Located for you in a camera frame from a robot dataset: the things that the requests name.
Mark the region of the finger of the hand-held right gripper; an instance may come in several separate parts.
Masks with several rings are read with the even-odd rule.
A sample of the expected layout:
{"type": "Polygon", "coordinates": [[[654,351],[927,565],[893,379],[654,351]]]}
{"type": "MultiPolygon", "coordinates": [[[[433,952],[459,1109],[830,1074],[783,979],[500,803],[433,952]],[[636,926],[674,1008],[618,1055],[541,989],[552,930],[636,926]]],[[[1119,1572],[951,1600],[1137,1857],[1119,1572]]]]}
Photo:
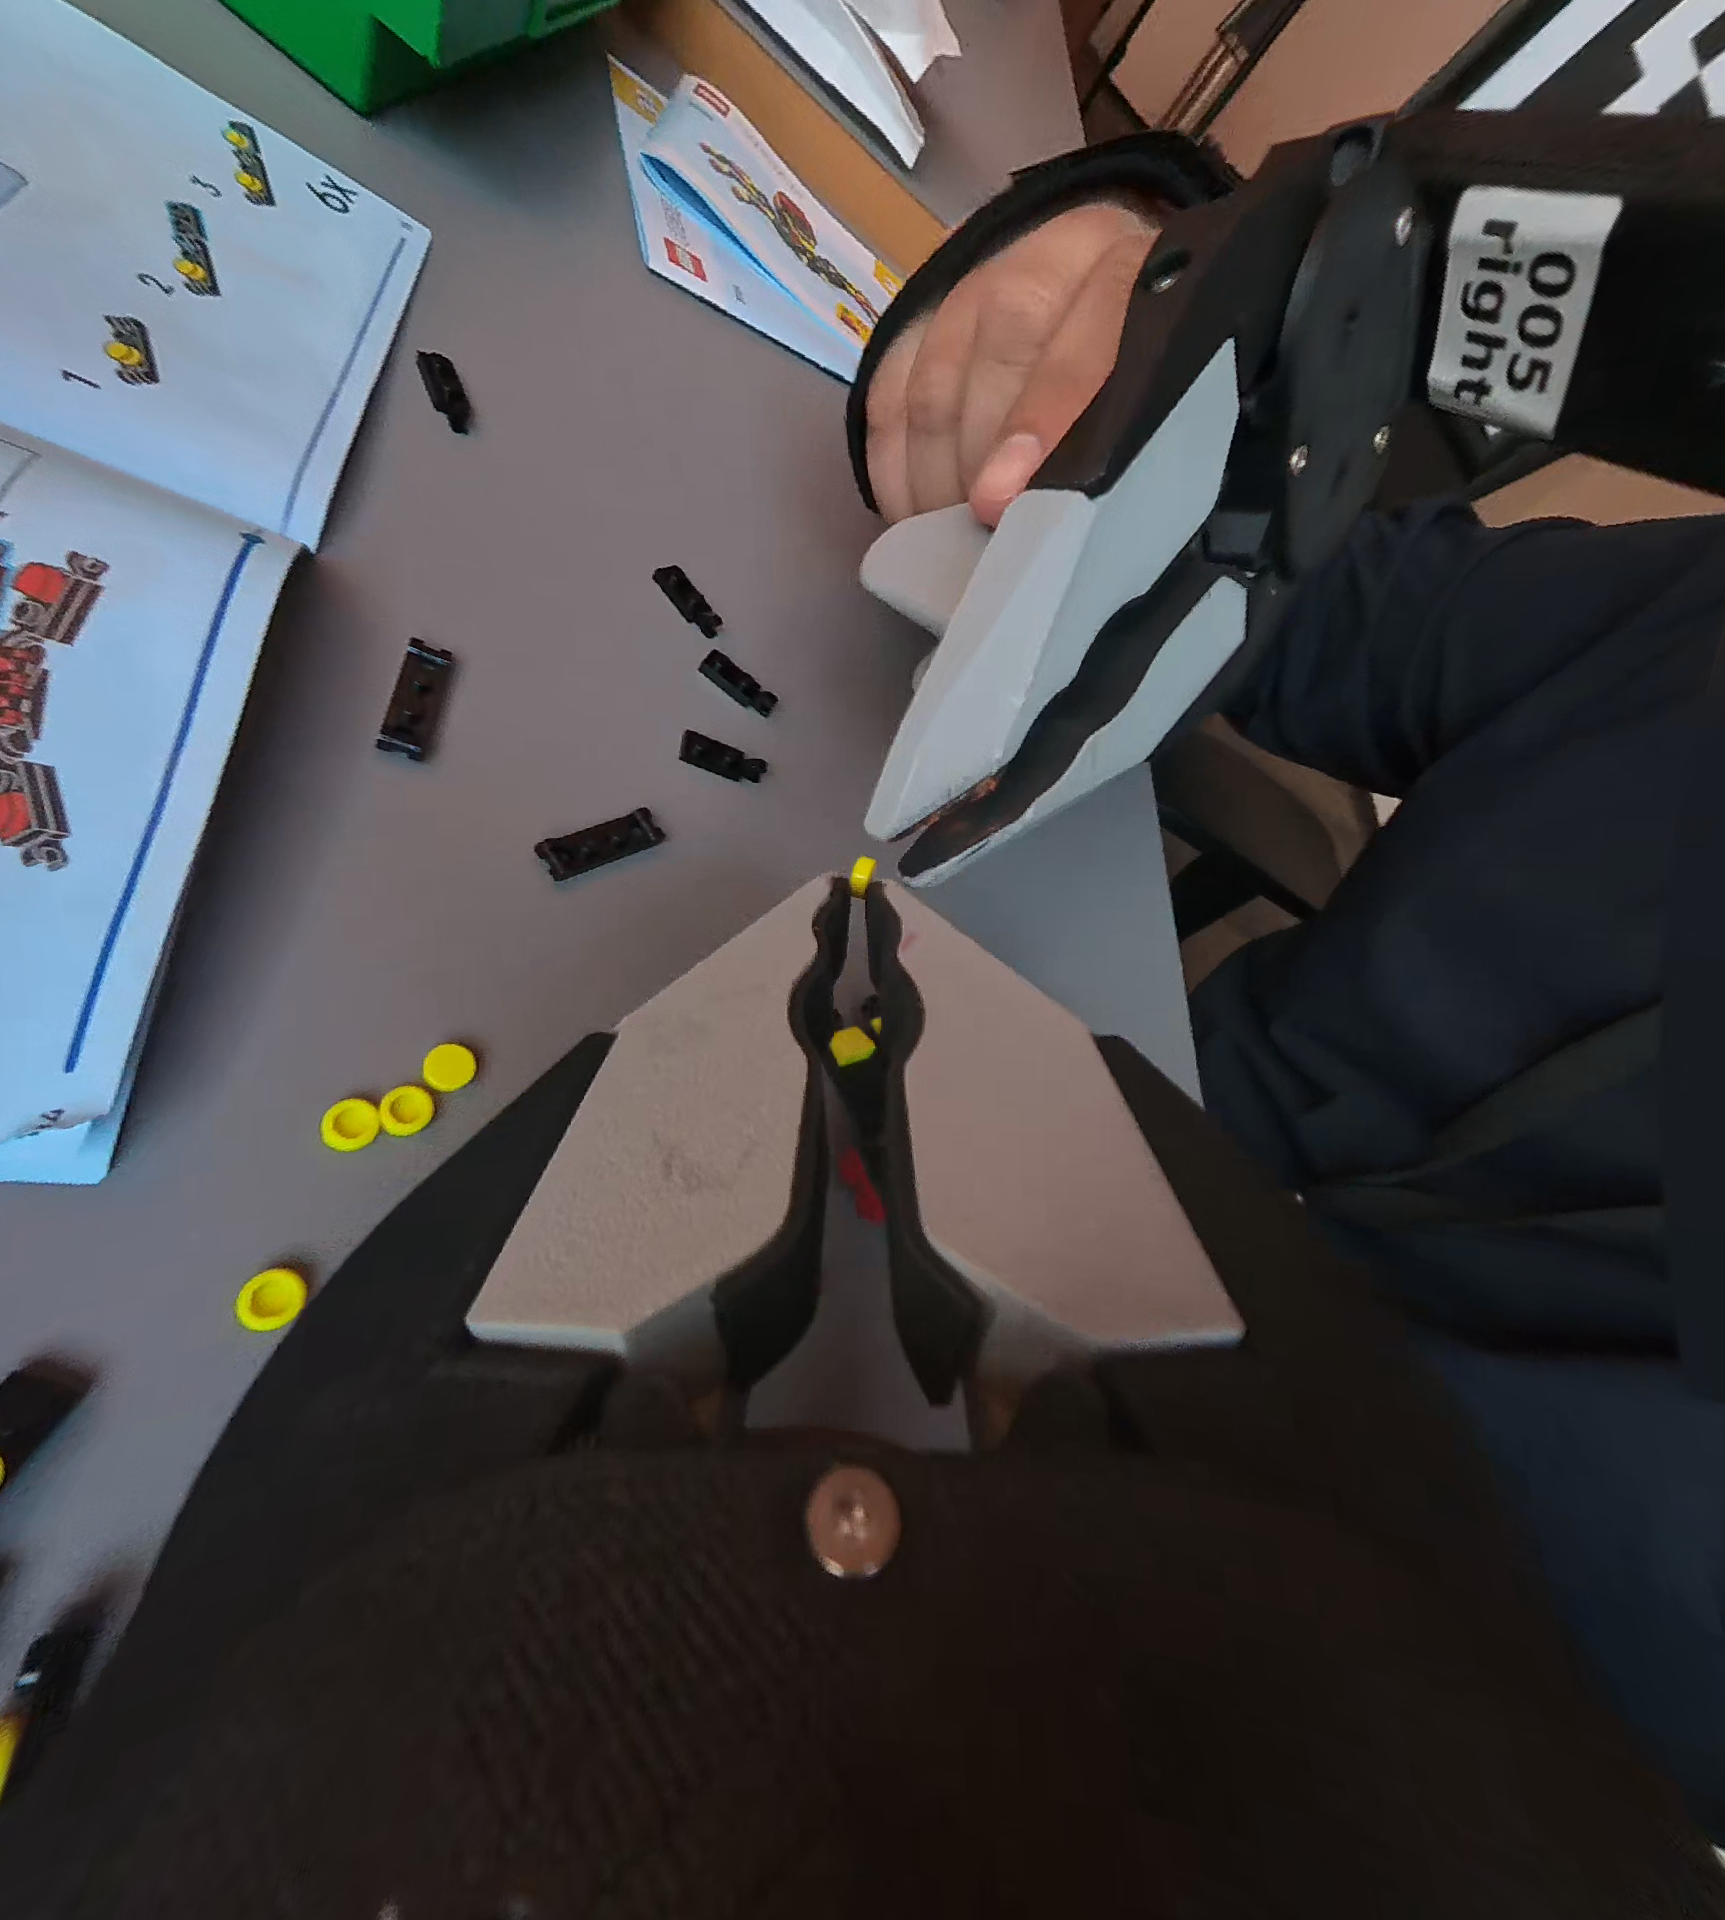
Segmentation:
{"type": "Polygon", "coordinates": [[[1223,340],[1113,488],[1022,492],[987,538],[882,764],[865,832],[893,841],[1012,768],[1102,621],[1210,519],[1241,418],[1223,340]]]}
{"type": "Polygon", "coordinates": [[[1245,645],[1248,590],[1178,573],[1113,614],[1012,757],[921,825],[895,876],[933,888],[1032,835],[1151,759],[1245,645]]]}

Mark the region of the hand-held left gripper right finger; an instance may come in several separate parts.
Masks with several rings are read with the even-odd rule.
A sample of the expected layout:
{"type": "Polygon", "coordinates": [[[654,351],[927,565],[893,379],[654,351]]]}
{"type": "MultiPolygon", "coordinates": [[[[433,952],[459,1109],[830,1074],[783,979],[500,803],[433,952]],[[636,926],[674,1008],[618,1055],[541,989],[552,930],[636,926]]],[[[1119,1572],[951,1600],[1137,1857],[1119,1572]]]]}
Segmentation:
{"type": "Polygon", "coordinates": [[[872,885],[872,994],[895,1333],[970,1444],[1050,1375],[1244,1342],[1078,1015],[895,881],[872,885]]]}

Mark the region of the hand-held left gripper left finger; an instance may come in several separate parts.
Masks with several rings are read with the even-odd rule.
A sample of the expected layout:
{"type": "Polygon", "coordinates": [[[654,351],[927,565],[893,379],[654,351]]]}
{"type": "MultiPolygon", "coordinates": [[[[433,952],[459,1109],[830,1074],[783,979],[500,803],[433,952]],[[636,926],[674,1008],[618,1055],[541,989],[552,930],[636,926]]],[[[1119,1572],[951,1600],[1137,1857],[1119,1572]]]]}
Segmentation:
{"type": "Polygon", "coordinates": [[[744,1395],[809,1330],[849,890],[816,876],[622,1018],[464,1314],[480,1343],[744,1395]]]}

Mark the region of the person's right forearm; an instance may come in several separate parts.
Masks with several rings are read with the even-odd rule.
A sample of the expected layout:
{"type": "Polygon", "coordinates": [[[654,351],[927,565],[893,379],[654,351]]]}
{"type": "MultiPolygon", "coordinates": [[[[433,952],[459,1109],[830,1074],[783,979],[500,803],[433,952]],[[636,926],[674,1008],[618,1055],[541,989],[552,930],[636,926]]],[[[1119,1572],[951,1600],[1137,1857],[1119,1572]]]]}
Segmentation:
{"type": "Polygon", "coordinates": [[[1703,691],[1725,514],[1503,530],[1456,500],[1370,512],[1223,703],[1253,747],[1405,799],[1459,750],[1526,757],[1703,691]]]}

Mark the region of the person's right hand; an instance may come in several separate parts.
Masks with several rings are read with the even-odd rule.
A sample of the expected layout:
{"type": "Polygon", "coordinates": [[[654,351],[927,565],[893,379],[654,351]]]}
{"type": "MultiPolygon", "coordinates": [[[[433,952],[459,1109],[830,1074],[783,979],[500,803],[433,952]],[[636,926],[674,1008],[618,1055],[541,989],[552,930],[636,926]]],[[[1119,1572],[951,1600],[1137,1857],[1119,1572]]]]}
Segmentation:
{"type": "Polygon", "coordinates": [[[1161,219],[1134,195],[1062,209],[895,333],[854,389],[882,521],[965,503],[998,523],[1113,370],[1161,219]]]}

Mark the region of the person's dark clothing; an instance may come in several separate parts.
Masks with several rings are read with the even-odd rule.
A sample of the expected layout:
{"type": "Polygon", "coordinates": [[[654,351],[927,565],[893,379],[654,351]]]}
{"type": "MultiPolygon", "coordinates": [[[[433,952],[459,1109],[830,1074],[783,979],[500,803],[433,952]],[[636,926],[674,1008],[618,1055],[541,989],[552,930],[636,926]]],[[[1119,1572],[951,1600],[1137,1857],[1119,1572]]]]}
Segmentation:
{"type": "Polygon", "coordinates": [[[1206,976],[1193,1039],[1210,1115],[1426,1330],[1571,1635],[1725,1850],[1725,1384],[1690,1372],[1661,1217],[1725,1189],[1666,1155],[1657,1048],[1454,1139],[1666,1006],[1708,684],[1552,750],[1454,752],[1312,920],[1206,976]]]}

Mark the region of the closed instruction booklet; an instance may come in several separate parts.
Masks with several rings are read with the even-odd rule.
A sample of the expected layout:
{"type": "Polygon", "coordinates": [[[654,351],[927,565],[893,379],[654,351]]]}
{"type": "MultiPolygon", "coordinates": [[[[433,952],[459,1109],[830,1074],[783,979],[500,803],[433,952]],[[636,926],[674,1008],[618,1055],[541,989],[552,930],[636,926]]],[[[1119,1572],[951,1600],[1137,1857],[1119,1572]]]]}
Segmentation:
{"type": "Polygon", "coordinates": [[[900,278],[711,83],[657,92],[606,62],[636,235],[653,274],[850,383],[900,278]]]}

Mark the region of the white paper bag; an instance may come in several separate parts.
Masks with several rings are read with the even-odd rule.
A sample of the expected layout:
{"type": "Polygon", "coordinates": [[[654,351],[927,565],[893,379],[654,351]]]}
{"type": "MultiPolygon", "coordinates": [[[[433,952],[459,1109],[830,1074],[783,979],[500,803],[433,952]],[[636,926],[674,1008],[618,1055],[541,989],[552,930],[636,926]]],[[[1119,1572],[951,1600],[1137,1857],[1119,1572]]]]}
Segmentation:
{"type": "Polygon", "coordinates": [[[912,83],[962,53],[941,2],[741,2],[741,9],[912,167],[923,123],[912,83]]]}

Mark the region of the plywood tray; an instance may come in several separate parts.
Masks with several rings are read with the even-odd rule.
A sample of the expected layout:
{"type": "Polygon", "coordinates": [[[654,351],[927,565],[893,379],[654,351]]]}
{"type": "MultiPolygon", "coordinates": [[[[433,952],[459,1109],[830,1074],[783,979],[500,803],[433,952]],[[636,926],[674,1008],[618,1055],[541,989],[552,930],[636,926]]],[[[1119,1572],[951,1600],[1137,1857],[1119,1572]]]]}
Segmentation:
{"type": "Polygon", "coordinates": [[[622,2],[629,41],[653,48],[654,72],[697,76],[725,96],[787,167],[895,271],[912,271],[945,235],[891,156],[850,116],[744,25],[728,2],[622,2]]]}

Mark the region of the open instruction booklet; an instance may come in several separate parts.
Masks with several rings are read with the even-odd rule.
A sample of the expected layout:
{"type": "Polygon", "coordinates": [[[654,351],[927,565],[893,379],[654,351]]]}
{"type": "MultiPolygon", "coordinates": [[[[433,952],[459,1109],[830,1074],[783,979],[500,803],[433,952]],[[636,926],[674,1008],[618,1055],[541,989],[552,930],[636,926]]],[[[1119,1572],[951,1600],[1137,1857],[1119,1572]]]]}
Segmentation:
{"type": "Polygon", "coordinates": [[[427,229],[73,2],[0,2],[0,1179],[114,1122],[290,565],[427,229]]]}

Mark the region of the green plastic bin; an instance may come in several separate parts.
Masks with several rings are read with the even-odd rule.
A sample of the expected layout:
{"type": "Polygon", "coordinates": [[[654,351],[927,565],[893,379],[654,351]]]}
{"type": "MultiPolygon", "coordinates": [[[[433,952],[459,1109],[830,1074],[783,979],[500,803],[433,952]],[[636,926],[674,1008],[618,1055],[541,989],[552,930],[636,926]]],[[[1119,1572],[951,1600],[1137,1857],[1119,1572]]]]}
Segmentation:
{"type": "Polygon", "coordinates": [[[616,2],[226,2],[364,117],[490,71],[616,2]]]}

